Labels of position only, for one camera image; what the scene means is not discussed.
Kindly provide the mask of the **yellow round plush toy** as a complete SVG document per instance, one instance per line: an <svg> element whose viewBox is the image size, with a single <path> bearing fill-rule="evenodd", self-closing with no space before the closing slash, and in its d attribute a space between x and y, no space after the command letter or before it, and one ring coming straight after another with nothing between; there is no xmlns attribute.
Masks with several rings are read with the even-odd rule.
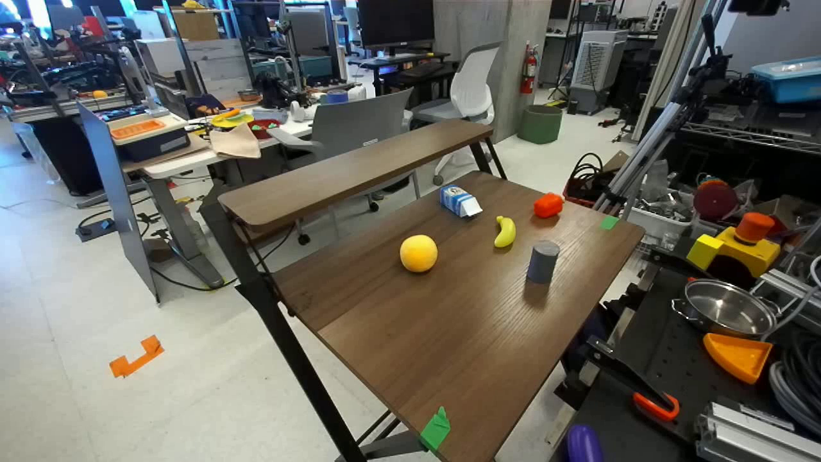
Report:
<svg viewBox="0 0 821 462"><path fill-rule="evenodd" d="M401 265L407 271L428 271L438 261L438 243L425 234L412 234L401 243Z"/></svg>

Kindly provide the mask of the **red tomato toy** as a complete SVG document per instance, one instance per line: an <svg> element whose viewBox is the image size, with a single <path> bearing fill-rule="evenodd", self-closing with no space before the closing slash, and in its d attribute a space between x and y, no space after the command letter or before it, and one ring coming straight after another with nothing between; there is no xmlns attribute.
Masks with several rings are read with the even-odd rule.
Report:
<svg viewBox="0 0 821 462"><path fill-rule="evenodd" d="M533 214L537 218L556 218L564 207L564 196L556 191L543 191L533 203Z"/></svg>

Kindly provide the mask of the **blue white milk carton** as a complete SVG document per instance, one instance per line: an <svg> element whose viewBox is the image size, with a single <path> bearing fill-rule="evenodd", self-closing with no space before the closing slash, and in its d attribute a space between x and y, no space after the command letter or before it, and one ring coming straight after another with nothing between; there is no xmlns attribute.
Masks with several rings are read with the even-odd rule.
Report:
<svg viewBox="0 0 821 462"><path fill-rule="evenodd" d="M482 213L480 200L475 195L470 195L467 189L457 188L457 184L442 188L438 189L438 200L457 218L475 218L475 214Z"/></svg>

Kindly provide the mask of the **yellow banana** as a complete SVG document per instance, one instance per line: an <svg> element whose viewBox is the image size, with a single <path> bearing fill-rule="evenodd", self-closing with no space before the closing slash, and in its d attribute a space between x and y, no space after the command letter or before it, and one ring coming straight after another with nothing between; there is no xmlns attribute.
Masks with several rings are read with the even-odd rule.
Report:
<svg viewBox="0 0 821 462"><path fill-rule="evenodd" d="M494 222L498 222L498 234L494 234L494 238L493 238L493 247L494 247L494 249L507 249L507 247L512 247L512 243L516 243L516 235L519 235L516 221L507 218L507 214L498 214Z"/></svg>

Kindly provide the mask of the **grey office chair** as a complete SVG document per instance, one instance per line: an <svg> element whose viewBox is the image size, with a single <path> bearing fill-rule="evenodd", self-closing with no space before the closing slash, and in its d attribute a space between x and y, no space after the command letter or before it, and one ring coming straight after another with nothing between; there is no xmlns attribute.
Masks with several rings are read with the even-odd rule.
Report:
<svg viewBox="0 0 821 462"><path fill-rule="evenodd" d="M351 99L339 104L320 104L312 116L312 154L329 158L406 130L407 89Z"/></svg>

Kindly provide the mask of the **green waste bin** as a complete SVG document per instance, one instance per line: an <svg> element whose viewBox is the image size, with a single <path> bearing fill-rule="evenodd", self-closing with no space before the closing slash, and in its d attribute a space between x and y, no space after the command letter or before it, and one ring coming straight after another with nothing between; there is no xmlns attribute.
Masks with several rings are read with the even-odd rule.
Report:
<svg viewBox="0 0 821 462"><path fill-rule="evenodd" d="M532 143L551 143L558 135L558 127L558 107L528 104L516 123L516 135Z"/></svg>

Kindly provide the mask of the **black basket bag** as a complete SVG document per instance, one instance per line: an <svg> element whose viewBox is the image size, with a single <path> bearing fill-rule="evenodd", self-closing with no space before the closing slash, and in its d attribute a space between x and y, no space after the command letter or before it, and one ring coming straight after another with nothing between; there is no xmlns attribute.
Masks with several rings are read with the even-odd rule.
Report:
<svg viewBox="0 0 821 462"><path fill-rule="evenodd" d="M603 158L596 152L585 152L574 161L564 182L564 196L570 203L592 207L596 200L601 196L601 173L603 173Z"/></svg>

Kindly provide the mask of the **green tape right edge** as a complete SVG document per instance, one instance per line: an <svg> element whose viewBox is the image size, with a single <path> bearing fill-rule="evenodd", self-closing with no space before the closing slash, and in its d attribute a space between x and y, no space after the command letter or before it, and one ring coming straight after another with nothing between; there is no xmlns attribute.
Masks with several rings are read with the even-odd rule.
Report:
<svg viewBox="0 0 821 462"><path fill-rule="evenodd" d="M619 226L619 218L615 218L615 214L603 214L603 218L601 218L601 229L603 229L603 230L614 230L615 226Z"/></svg>

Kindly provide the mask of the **green tape front corner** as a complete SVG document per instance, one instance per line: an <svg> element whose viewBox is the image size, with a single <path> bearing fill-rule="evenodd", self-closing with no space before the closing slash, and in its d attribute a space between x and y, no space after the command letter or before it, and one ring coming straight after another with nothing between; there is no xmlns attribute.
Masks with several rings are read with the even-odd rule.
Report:
<svg viewBox="0 0 821 462"><path fill-rule="evenodd" d="M421 431L421 444L430 451L438 451L451 433L451 419L443 406L438 406Z"/></svg>

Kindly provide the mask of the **silver tripod pole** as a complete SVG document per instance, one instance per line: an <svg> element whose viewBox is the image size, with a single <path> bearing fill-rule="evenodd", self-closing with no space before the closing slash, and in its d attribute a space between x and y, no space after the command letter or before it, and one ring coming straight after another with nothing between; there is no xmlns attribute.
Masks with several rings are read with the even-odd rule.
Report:
<svg viewBox="0 0 821 462"><path fill-rule="evenodd" d="M635 152L629 155L629 161L615 172L615 177L609 184L609 191L603 195L606 203L624 203L629 195L629 188L635 177L643 173L643 170L662 154L662 143L674 135L674 130L684 123L688 107L683 103L669 103L660 117L651 123L651 127L638 140Z"/></svg>

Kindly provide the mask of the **dark red disc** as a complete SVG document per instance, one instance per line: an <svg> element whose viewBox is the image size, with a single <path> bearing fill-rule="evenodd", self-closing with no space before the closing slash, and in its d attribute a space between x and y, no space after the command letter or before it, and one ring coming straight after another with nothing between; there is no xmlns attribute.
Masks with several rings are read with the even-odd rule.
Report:
<svg viewBox="0 0 821 462"><path fill-rule="evenodd" d="M706 221L720 221L730 214L737 205L738 205L737 189L718 177L709 177L696 188L692 207Z"/></svg>

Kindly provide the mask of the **steel bowl pan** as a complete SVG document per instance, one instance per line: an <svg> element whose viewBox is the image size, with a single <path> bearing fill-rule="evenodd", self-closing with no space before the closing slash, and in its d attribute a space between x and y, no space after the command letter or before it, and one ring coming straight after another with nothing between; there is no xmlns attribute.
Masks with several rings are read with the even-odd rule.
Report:
<svg viewBox="0 0 821 462"><path fill-rule="evenodd" d="M669 308L709 330L764 338L774 330L774 309L747 289L723 279L691 279Z"/></svg>

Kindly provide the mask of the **orange wedge block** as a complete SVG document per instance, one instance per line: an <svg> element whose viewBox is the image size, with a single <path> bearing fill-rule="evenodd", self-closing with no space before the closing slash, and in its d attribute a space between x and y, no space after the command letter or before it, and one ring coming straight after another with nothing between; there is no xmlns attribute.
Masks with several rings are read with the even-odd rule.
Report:
<svg viewBox="0 0 821 462"><path fill-rule="evenodd" d="M771 354L770 340L730 336L730 334L706 334L703 349L709 356L730 376L743 385L756 385L768 359Z"/></svg>

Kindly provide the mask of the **blue plastic bin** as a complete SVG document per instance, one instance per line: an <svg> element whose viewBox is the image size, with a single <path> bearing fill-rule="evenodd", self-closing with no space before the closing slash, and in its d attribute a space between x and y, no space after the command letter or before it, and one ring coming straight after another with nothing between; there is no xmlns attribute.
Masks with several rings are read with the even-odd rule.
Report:
<svg viewBox="0 0 821 462"><path fill-rule="evenodd" d="M806 104L821 99L821 55L764 62L750 69L778 104Z"/></svg>

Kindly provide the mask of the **orange bracket on floor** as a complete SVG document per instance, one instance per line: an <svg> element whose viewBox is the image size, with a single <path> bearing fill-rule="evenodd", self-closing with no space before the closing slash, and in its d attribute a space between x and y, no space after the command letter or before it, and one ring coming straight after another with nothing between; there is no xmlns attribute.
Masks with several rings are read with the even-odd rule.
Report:
<svg viewBox="0 0 821 462"><path fill-rule="evenodd" d="M165 352L165 343L157 336L147 336L142 340L142 352L135 356L116 356L107 361L112 376L131 376L142 367L147 367L152 359L157 359Z"/></svg>

